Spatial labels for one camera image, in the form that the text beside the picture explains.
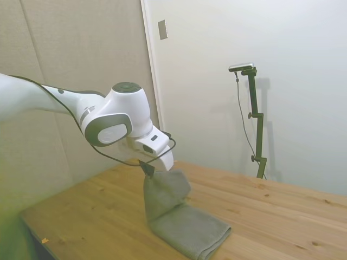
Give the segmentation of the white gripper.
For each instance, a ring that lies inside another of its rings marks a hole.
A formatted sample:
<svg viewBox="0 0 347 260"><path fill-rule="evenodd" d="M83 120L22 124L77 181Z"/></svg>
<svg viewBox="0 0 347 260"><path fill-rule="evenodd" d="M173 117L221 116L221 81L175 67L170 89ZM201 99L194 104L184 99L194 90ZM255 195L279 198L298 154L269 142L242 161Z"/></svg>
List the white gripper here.
<svg viewBox="0 0 347 260"><path fill-rule="evenodd" d="M157 137L152 141L146 138L125 138L121 141L121 149L131 158L139 161L139 165L146 176L153 175L155 170L168 171L174 165L170 140Z"/></svg>

